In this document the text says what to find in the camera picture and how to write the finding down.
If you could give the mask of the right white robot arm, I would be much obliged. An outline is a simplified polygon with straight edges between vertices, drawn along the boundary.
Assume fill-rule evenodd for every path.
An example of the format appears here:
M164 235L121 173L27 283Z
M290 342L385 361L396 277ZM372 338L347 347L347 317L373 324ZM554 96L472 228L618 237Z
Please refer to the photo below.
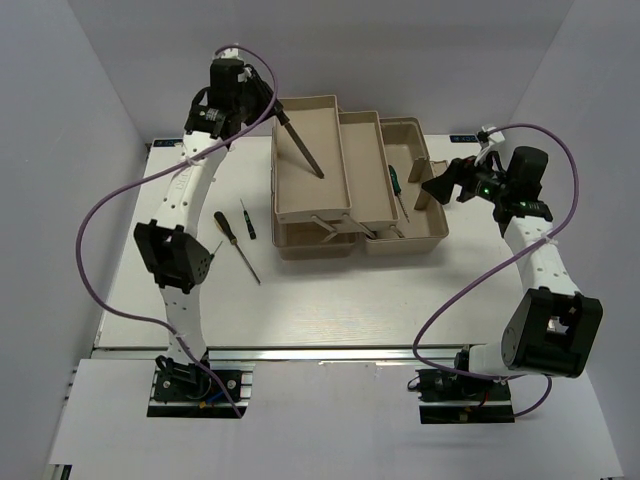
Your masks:
M451 374L453 390L472 399L484 391L490 377L546 374L580 376L603 317L596 298L583 295L571 279L552 238L552 215L540 200L547 154L519 146L502 169L498 155L452 160L441 175L422 183L424 194L440 204L473 198L494 206L493 218L512 254L523 288L523 298L500 341L461 351Z

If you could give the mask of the beige plastic toolbox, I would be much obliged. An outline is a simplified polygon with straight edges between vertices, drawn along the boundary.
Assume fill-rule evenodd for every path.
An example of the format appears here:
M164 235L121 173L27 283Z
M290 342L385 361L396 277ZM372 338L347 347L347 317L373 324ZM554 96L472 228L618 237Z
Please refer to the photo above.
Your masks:
M449 234L444 209L421 190L446 162L430 158L415 117L344 112L334 95L285 98L286 114L324 172L318 178L286 130L271 143L272 241L284 260L427 254ZM407 222L388 166L398 175Z

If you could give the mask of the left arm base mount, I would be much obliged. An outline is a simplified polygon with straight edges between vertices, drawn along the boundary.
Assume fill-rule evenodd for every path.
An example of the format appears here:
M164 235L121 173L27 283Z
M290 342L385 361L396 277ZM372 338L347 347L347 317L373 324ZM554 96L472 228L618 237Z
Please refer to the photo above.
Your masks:
M213 369L223 387L195 364L155 359L149 418L240 419L251 397L252 371Z

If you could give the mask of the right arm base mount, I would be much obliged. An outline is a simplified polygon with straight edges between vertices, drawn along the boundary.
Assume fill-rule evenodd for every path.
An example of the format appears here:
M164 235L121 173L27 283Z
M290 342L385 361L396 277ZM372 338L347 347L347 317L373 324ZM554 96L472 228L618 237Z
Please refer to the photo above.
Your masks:
M425 425L515 422L506 383L421 369L407 382L407 390L418 395L420 422Z

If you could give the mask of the yellow black handled file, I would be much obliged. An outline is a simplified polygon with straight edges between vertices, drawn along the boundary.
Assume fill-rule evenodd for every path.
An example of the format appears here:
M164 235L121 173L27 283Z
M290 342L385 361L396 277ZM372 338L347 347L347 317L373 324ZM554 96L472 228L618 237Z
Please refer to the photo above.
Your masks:
M307 163L309 164L311 169L314 171L315 175L318 178L323 179L325 177L324 172L322 171L322 169L320 168L320 166L316 162L315 158L313 157L313 155L311 154L311 152L309 151L309 149L305 145L305 143L302 140L302 138L299 136L299 134L295 130L294 126L291 123L291 119L286 114L285 109L284 109L284 105L282 104L282 102L280 100L276 101L275 106L274 106L274 112L275 112L275 116L278 119L280 125L289 134L290 138L293 140L293 142L296 145L296 147L302 153L304 159L307 161Z

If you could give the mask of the small green precision screwdriver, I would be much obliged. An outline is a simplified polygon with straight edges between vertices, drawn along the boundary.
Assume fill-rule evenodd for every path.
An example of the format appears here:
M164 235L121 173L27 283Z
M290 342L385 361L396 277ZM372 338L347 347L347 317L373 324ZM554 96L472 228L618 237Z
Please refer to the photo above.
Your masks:
M214 251L210 254L209 259L212 261L216 254L218 253L219 249L221 248L221 246L223 245L224 241L220 241L218 243L218 245L216 246L216 248L214 249Z

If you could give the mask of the green screwdriver long shaft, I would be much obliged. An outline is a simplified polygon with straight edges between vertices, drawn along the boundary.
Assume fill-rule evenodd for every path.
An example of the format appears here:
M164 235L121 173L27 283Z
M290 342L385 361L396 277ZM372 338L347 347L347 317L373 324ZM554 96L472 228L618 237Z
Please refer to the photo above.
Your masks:
M388 170L389 170L390 181L391 181L391 185L392 185L394 196L396 197L396 199L397 199L397 201L398 201L398 203L400 205L401 211L402 211L406 221L410 222L408 211L407 211L407 209L405 207L405 204L403 202L403 199L402 199L402 189L401 189L401 186L400 186L400 183L399 183L399 180L398 180L397 172L396 172L395 168L392 165L388 166Z

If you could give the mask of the black handled awl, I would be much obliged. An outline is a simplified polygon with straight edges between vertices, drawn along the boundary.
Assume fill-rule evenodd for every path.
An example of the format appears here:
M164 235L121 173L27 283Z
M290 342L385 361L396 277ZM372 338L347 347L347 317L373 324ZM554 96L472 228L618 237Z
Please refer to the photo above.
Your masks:
M246 257L246 255L244 254L243 250L241 249L241 247L240 247L240 245L238 243L238 239L237 239L236 235L234 234L234 232L233 232L233 230L232 230L232 228L231 228L226 216L224 215L224 213L221 212L221 211L215 211L214 212L214 220L215 220L216 224L218 225L219 229L221 230L221 232L226 236L226 238L228 239L230 244L235 248L237 253L240 255L240 258L243 260L245 266L248 268L248 270L251 273L251 275L254 278L254 280L257 282L258 285L260 285L261 284L261 280L258 277L255 269L251 265L249 259Z

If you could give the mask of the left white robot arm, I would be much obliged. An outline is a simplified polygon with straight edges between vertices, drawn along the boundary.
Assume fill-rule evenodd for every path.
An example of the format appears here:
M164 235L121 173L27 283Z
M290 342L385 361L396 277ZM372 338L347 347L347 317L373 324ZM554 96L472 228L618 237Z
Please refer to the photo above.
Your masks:
M200 285L212 254L197 239L204 201L216 170L229 148L223 141L241 127L260 123L273 91L236 48L214 57L209 86L193 98L184 126L182 161L163 200L147 223L134 229L134 240L146 269L159 288L172 327L164 365L180 368L177 387L199 399L211 387L211 374L195 365L207 356L200 319Z

